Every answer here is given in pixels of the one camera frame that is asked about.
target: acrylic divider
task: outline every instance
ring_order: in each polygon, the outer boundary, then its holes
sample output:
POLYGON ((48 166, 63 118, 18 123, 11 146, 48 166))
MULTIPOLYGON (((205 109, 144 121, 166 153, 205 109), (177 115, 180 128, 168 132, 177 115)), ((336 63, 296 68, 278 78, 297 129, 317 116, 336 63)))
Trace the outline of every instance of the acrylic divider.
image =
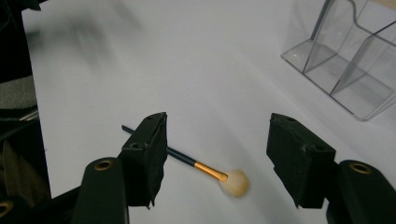
POLYGON ((288 41, 304 35, 306 40, 284 52, 283 59, 357 119, 370 119, 395 103, 394 9, 368 0, 326 0, 308 36, 302 20, 295 22, 309 11, 302 3, 295 7, 300 15, 291 19, 288 41))

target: white surface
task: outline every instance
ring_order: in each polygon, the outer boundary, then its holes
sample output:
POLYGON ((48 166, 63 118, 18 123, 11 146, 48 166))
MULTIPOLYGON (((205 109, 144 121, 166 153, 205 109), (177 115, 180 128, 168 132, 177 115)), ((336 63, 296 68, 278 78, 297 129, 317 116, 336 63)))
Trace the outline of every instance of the white surface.
POLYGON ((168 158, 156 206, 132 223, 327 223, 296 209, 265 155, 270 115, 291 116, 396 186, 396 108, 360 122, 280 59, 290 0, 51 0, 23 13, 53 196, 128 134, 168 114, 168 143, 222 171, 243 169, 235 199, 168 158))

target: brush ferrule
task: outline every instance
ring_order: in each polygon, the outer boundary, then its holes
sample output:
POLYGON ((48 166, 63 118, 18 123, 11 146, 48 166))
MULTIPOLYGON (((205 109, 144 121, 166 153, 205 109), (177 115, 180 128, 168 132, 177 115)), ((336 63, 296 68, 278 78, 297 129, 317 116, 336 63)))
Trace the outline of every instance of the brush ferrule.
POLYGON ((228 176, 220 171, 217 171, 211 167, 208 167, 200 162, 196 162, 194 164, 194 168, 208 174, 211 175, 213 177, 215 177, 217 180, 221 181, 221 182, 225 182, 228 178, 228 176))

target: brush bristles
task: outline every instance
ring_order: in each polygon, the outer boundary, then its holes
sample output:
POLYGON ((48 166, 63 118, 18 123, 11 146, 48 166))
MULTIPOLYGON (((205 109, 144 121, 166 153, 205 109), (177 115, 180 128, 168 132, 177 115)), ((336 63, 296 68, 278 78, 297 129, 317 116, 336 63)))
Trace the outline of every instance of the brush bristles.
POLYGON ((235 170, 225 173, 228 178, 226 181, 220 181, 222 188, 233 195, 240 197, 248 191, 248 177, 241 170, 235 170))

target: plastic container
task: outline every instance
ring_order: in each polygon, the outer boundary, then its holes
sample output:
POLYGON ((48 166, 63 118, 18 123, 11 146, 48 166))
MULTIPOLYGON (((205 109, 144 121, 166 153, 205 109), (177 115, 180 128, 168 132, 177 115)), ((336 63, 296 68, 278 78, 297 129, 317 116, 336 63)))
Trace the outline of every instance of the plastic container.
POLYGON ((288 37, 293 47, 282 54, 361 120, 396 102, 396 8, 387 2, 325 0, 320 8, 317 0, 297 0, 288 37), (306 17, 313 13, 316 22, 306 17))

